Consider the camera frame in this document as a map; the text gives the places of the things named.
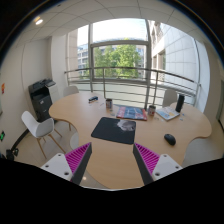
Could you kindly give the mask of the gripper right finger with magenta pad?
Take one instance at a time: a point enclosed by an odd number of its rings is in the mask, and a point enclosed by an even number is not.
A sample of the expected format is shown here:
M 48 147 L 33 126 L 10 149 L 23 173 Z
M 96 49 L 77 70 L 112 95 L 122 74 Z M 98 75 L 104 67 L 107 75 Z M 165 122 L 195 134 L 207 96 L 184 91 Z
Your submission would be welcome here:
M 159 155 L 138 143 L 133 145 L 133 154 L 145 185 L 182 169 L 168 154 Z

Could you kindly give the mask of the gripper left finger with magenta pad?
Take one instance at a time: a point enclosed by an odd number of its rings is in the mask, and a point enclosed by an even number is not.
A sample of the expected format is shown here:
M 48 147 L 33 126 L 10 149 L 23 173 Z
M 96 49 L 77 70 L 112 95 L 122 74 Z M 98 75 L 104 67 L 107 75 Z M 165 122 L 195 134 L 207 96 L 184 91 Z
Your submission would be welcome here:
M 84 144 L 67 154 L 57 153 L 42 169 L 79 185 L 92 154 L 92 145 Z

